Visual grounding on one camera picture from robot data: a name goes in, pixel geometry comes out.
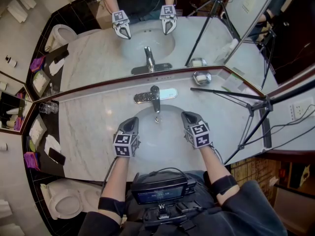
power socket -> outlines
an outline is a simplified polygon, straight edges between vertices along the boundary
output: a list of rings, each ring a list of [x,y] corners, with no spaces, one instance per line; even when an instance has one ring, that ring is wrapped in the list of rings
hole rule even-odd
[[[290,114],[292,120],[297,120],[302,117],[302,115],[305,113],[307,108],[310,105],[314,105],[314,99],[313,98],[307,98],[298,102],[294,102],[292,105],[290,105]],[[315,110],[314,106],[310,106],[307,110],[307,112],[304,114],[304,117],[308,116],[312,111]]]

white bottle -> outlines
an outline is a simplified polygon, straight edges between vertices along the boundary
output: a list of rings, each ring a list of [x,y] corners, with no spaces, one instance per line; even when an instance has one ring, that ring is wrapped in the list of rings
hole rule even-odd
[[[215,60],[215,64],[223,64],[226,58],[230,55],[230,53],[237,46],[238,40],[234,38],[231,43],[227,43],[222,47],[220,54],[217,56]]]
[[[8,57],[8,56],[5,57],[5,60],[12,67],[15,67],[16,64],[18,63],[17,61],[15,61],[14,59],[12,59],[11,57]]]

short sleeve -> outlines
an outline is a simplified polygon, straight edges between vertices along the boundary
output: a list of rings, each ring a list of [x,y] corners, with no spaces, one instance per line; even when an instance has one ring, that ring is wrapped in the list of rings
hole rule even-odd
[[[281,8],[284,5],[285,1],[286,0],[271,0],[270,4],[268,5],[268,9],[275,16],[279,16]]]
[[[110,217],[90,211],[83,221],[78,236],[112,236],[119,230],[120,225]]]
[[[246,182],[237,194],[223,203],[222,210],[236,214],[252,228],[257,228],[261,232],[258,235],[287,235],[256,181]]]

sink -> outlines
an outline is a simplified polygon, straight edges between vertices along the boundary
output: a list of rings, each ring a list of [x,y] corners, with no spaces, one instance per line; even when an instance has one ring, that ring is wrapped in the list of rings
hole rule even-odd
[[[164,35],[161,29],[147,29],[131,33],[131,39],[122,44],[122,54],[135,65],[145,65],[144,48],[149,46],[155,61],[170,55],[175,48],[172,34]]]
[[[160,165],[176,165],[179,158],[187,158],[189,162],[189,158],[194,157],[193,147],[184,138],[182,111],[178,107],[161,105],[158,123],[153,106],[136,114],[141,144],[134,160],[158,169]]]

reflected faucet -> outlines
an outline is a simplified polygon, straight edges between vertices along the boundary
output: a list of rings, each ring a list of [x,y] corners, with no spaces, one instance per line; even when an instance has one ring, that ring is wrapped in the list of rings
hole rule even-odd
[[[156,113],[160,111],[160,99],[159,99],[159,88],[157,86],[152,86],[150,88],[150,93],[152,95],[153,108]]]
[[[154,58],[153,58],[153,54],[151,51],[151,48],[149,46],[146,46],[144,48],[144,52],[146,53],[146,57],[147,57],[147,67],[149,69],[150,73],[153,73],[155,71],[154,66],[156,64]]]

